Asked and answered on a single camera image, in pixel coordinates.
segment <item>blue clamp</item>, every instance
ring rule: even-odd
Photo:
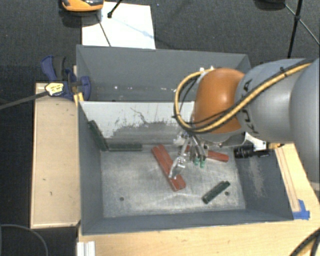
[[[310,219],[310,211],[306,210],[304,201],[298,199],[300,205],[300,211],[293,212],[293,218],[295,220],[309,220]]]
[[[87,101],[90,97],[91,84],[88,76],[82,76],[77,81],[76,75],[70,68],[64,68],[65,57],[46,56],[41,61],[42,72],[48,77],[49,81],[59,81],[63,84],[63,93],[58,97],[73,101],[74,92],[72,87],[77,87],[77,92],[83,93],[83,99]]]

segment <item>black cable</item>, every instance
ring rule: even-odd
[[[47,96],[47,95],[48,95],[48,92],[47,92],[47,91],[44,91],[44,92],[38,93],[38,94],[36,94],[36,95],[32,95],[32,96],[29,96],[29,97],[21,98],[21,99],[15,100],[15,101],[13,101],[13,102],[9,102],[9,103],[0,105],[0,110],[4,110],[4,109],[6,109],[6,108],[10,108],[10,107],[19,105],[19,104],[21,104],[21,103],[26,103],[26,102],[29,102],[29,101],[34,101],[34,100],[36,100],[36,99],[39,99],[39,98],[44,97],[44,96]]]
[[[21,225],[16,225],[16,224],[0,224],[0,256],[1,256],[1,250],[2,250],[2,248],[1,248],[1,242],[2,242],[1,228],[15,228],[15,229],[21,229],[21,230],[25,230],[25,231],[30,232],[31,234],[35,235],[42,242],[44,249],[45,249],[45,255],[49,256],[49,250],[48,250],[48,246],[46,244],[46,241],[43,239],[43,237],[38,232],[36,232],[33,229],[28,228],[26,226],[21,226]]]
[[[197,76],[195,76],[195,77],[193,77],[192,79],[189,80],[189,82],[192,81],[192,80],[194,80],[194,81],[193,81],[192,84],[189,86],[188,90],[186,91],[186,93],[185,93],[184,96],[183,96],[183,99],[182,99],[181,105],[180,105],[180,111],[181,111],[181,109],[182,109],[182,106],[183,106],[183,104],[184,104],[184,102],[185,102],[185,100],[186,100],[186,97],[187,97],[188,93],[190,92],[190,90],[192,89],[192,87],[195,85],[198,77],[199,77],[199,75],[197,75]]]
[[[314,238],[320,236],[320,228],[309,235],[305,240],[303,240],[290,254],[290,256],[297,256]]]
[[[312,249],[311,249],[311,252],[310,252],[310,256],[316,256],[317,249],[319,247],[319,243],[320,243],[320,233],[318,233],[318,235],[315,238],[315,241],[313,243],[313,246],[312,246]]]
[[[284,4],[284,6],[295,16],[295,12],[286,4]],[[302,26],[304,26],[304,28],[306,29],[306,31],[308,31],[308,33],[312,36],[312,38],[316,41],[316,43],[320,46],[320,42],[318,41],[318,39],[316,38],[315,34],[313,34],[311,32],[311,30],[307,27],[307,25],[301,20],[299,19],[299,22],[302,24]]]

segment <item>black tripod leg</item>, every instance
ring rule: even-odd
[[[120,5],[121,2],[122,2],[122,0],[119,0],[119,1],[116,3],[116,5],[113,7],[113,9],[112,9],[110,12],[108,12],[107,17],[108,17],[109,19],[112,18],[112,14],[114,13],[115,9],[117,9],[117,7]]]
[[[292,34],[291,34],[290,46],[289,46],[289,51],[288,51],[288,59],[291,58],[291,52],[292,52],[292,48],[294,46],[297,26],[298,26],[298,22],[300,20],[300,11],[301,11],[301,7],[302,7],[302,1],[303,0],[298,1],[298,6],[296,8],[296,12],[295,12],[295,16],[294,16],[294,24],[293,24],[293,30],[292,30]]]

